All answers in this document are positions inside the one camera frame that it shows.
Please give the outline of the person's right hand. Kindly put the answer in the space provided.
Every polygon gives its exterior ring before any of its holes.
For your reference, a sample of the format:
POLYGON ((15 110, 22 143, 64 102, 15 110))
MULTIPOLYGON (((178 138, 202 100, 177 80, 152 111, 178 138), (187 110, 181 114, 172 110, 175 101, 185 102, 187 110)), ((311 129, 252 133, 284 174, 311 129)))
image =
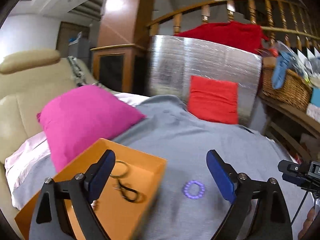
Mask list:
POLYGON ((315 208, 312 207, 308 212, 308 215, 306 217, 305 222, 303 223, 302 230, 298 234, 298 239, 301 239, 305 235, 305 233, 307 232, 308 228, 312 224, 312 222, 314 220, 314 217, 315 217, 315 208))

